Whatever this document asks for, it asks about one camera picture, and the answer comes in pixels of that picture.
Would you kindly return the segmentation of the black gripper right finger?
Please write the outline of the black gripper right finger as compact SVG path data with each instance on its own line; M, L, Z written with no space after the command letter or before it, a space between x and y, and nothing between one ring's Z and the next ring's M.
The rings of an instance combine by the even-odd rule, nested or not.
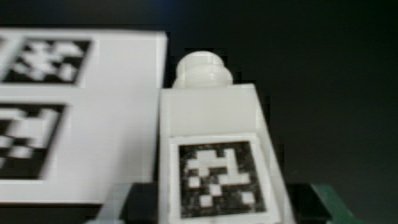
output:
M297 224L364 224L330 185L291 183L288 195Z

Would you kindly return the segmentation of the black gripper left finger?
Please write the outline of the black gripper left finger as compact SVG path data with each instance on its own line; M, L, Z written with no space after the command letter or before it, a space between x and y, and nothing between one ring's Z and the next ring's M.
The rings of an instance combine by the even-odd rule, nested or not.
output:
M156 224L158 185L124 183L112 187L94 224Z

